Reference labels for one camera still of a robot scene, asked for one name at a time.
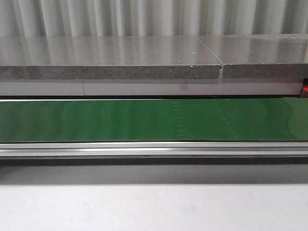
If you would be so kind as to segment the red plastic tray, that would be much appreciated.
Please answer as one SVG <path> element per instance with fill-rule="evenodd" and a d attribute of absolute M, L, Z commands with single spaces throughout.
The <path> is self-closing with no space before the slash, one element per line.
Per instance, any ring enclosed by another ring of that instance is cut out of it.
<path fill-rule="evenodd" d="M 307 78 L 304 79 L 301 97 L 303 97 L 303 98 L 308 97 L 308 79 Z"/>

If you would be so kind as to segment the white pleated curtain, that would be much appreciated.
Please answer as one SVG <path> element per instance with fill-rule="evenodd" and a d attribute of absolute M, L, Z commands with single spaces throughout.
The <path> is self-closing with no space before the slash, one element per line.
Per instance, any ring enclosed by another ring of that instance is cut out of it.
<path fill-rule="evenodd" d="M 3 0 L 8 36 L 302 34 L 305 0 Z"/>

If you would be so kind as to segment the green conveyor belt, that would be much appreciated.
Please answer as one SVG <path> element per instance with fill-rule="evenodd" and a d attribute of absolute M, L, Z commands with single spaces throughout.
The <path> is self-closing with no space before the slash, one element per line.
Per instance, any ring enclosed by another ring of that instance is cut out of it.
<path fill-rule="evenodd" d="M 304 98 L 0 103 L 2 165 L 307 162 Z"/>

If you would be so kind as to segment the grey stone counter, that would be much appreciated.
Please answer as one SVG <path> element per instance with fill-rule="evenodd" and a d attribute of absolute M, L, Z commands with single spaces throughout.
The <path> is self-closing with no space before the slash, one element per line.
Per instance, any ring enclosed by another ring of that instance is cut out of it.
<path fill-rule="evenodd" d="M 288 97 L 308 78 L 308 37 L 4 37 L 1 97 Z"/>

